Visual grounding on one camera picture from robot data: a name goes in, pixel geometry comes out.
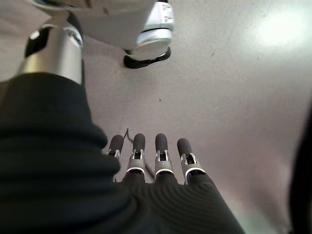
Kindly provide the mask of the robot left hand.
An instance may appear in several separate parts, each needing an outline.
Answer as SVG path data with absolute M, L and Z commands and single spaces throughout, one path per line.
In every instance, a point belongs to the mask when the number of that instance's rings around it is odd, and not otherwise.
M 10 79 L 0 104 L 0 231 L 3 234 L 241 234 L 243 229 L 189 141 L 177 148 L 186 183 L 169 167 L 147 183 L 133 141 L 133 167 L 121 182 L 117 153 L 91 119 L 83 60 L 69 74 L 22 72 Z

